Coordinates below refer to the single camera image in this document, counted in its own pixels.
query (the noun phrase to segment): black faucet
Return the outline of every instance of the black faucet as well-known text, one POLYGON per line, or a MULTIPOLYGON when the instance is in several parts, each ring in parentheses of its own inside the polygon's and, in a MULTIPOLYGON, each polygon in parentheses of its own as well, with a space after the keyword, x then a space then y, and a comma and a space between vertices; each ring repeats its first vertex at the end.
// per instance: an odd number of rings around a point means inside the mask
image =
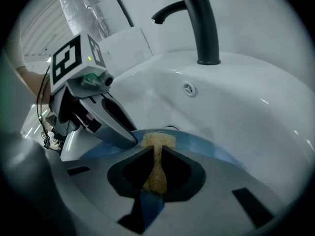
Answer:
POLYGON ((167 16, 187 9, 195 35, 198 64, 220 64, 217 25, 209 0, 183 0, 173 3, 156 13, 152 20, 163 24, 167 16))

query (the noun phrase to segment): sink drain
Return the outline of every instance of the sink drain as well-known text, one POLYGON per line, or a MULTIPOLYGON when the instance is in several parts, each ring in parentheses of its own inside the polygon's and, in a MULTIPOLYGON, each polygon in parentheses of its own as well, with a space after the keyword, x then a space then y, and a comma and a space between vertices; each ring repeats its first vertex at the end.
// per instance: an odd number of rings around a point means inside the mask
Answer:
POLYGON ((191 82, 184 82, 184 92, 187 94, 189 97, 195 97, 196 96, 196 88, 191 82))

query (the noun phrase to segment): wall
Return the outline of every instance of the wall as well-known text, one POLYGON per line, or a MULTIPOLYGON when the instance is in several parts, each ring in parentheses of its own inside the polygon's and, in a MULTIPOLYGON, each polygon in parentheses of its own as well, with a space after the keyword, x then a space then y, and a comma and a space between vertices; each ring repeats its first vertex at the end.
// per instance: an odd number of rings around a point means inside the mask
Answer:
MULTIPOLYGON (((177 12, 163 25, 151 17, 180 0, 121 0, 154 55, 195 49, 189 16, 177 12)), ((210 0, 220 50, 255 57, 288 71, 315 91, 315 58, 303 24, 285 0, 210 0)))

